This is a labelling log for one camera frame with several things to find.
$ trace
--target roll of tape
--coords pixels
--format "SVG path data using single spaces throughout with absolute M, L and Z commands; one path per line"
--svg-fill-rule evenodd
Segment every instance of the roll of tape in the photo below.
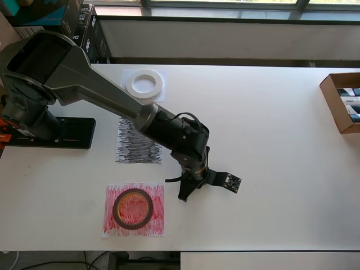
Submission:
M 134 89 L 134 81 L 139 79 L 149 79 L 155 81 L 154 88 L 147 93 L 140 93 Z M 152 70 L 139 70 L 133 73 L 128 81 L 126 82 L 126 90 L 130 95 L 135 98 L 139 98 L 142 100 L 153 99 L 158 96 L 163 90 L 163 80 L 160 75 Z

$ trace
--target paper sheet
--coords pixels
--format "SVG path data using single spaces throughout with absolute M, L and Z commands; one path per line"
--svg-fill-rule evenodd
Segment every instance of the paper sheet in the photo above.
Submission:
M 143 228 L 129 230 L 121 228 L 113 217 L 113 206 L 116 198 L 125 190 L 139 188 L 149 194 L 153 204 L 153 214 Z M 164 184 L 163 183 L 130 183 L 109 185 L 106 191 L 105 215 L 103 219 L 103 237 L 111 236 L 162 236 L 164 235 Z

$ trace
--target white table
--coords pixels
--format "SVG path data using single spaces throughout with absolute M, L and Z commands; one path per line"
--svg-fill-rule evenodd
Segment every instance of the white table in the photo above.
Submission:
M 165 70 L 166 102 L 210 129 L 210 167 L 242 178 L 237 195 L 205 186 L 187 203 L 165 185 L 165 236 L 102 238 L 106 186 L 162 182 L 180 167 L 117 164 L 118 117 L 84 101 L 56 116 L 95 118 L 90 150 L 6 147 L 0 250 L 359 250 L 360 134 L 341 135 L 319 89 L 354 69 L 97 65 Z
M 360 253 L 181 252 L 181 270 L 358 270 Z

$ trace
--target orange object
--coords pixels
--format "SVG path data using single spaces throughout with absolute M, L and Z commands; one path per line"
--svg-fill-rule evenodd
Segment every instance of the orange object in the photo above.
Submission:
M 10 142 L 11 135 L 10 134 L 0 134 L 0 142 Z

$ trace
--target floor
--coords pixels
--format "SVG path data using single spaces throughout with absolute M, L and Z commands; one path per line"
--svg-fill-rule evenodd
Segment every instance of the floor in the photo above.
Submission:
M 86 251 L 87 262 L 92 262 L 103 251 Z M 120 267 L 115 267 L 116 257 L 112 253 L 112 258 L 109 260 L 109 253 L 100 257 L 94 264 L 100 270 L 179 270 L 179 265 L 143 265 L 146 259 L 156 260 L 171 260 L 180 258 L 179 252 L 169 251 L 128 251 L 129 259 L 136 260 L 132 264 L 123 264 Z M 0 270 L 9 270 L 16 258 L 16 252 L 12 251 L 4 254 L 0 251 Z M 19 259 L 12 270 L 20 270 L 28 266 L 40 264 L 51 261 L 80 261 L 84 262 L 83 251 L 21 251 L 19 252 Z M 49 264 L 40 267 L 32 268 L 34 270 L 86 270 L 85 264 Z
M 87 261 L 92 262 L 103 251 L 87 251 Z M 9 270 L 16 258 L 16 252 L 4 254 L 0 252 L 0 269 Z M 19 259 L 12 270 L 20 270 L 34 264 L 50 261 L 84 261 L 82 251 L 21 251 Z M 105 254 L 96 261 L 95 266 L 100 270 L 107 270 L 109 254 Z M 51 264 L 34 268 L 34 270 L 86 270 L 85 264 Z

